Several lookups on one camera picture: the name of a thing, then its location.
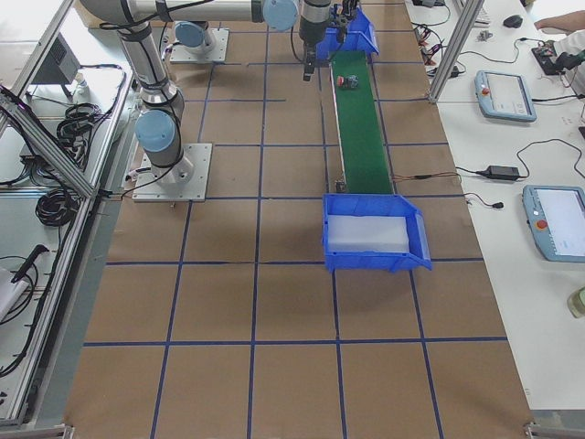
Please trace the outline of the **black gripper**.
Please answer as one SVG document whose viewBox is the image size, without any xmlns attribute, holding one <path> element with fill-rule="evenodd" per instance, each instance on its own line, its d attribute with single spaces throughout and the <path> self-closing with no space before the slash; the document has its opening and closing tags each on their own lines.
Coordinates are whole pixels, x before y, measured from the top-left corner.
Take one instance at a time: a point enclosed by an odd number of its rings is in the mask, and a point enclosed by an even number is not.
<svg viewBox="0 0 585 439">
<path fill-rule="evenodd" d="M 330 22 L 330 2 L 303 0 L 299 35 L 303 41 L 303 81 L 310 81 L 316 62 L 315 46 L 324 39 Z"/>
<path fill-rule="evenodd" d="M 346 40 L 346 27 L 356 18 L 358 0 L 335 1 L 332 5 L 332 27 L 337 27 L 336 41 L 344 44 Z"/>
</svg>

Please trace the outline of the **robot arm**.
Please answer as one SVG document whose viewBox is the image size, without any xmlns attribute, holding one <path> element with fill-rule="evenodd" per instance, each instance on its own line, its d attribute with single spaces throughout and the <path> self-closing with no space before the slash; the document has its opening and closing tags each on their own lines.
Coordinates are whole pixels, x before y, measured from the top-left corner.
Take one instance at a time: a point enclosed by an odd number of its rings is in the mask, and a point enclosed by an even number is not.
<svg viewBox="0 0 585 439">
<path fill-rule="evenodd" d="M 331 22 L 329 1 L 83 1 L 100 28 L 118 33 L 133 75 L 142 87 L 147 110 L 161 110 L 174 119 L 180 132 L 184 110 L 181 91 L 169 79 L 160 51 L 154 42 L 150 22 L 240 21 L 266 23 L 284 31 L 299 25 L 303 41 L 303 80 L 315 69 L 316 47 Z"/>
<path fill-rule="evenodd" d="M 277 31 L 299 26 L 303 55 L 317 54 L 329 28 L 345 40 L 348 24 L 357 16 L 358 1 L 195 1 L 167 5 L 169 19 L 175 22 L 175 37 L 188 48 L 211 48 L 208 23 L 213 20 L 264 23 Z"/>
</svg>

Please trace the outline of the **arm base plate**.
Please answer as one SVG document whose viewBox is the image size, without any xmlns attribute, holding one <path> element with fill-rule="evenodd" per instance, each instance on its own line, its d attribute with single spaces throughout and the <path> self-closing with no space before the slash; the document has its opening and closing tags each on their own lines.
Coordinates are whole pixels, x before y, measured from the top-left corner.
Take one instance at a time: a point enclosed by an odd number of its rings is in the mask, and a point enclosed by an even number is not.
<svg viewBox="0 0 585 439">
<path fill-rule="evenodd" d="M 137 177 L 131 193 L 136 202 L 202 202 L 206 199 L 213 144 L 183 144 L 183 158 L 167 174 L 166 169 L 152 167 L 143 153 L 141 167 L 150 170 Z"/>
<path fill-rule="evenodd" d="M 170 62 L 175 64 L 224 63 L 227 56 L 229 30 L 227 28 L 192 27 L 182 22 L 175 27 L 175 42 Z"/>
</svg>

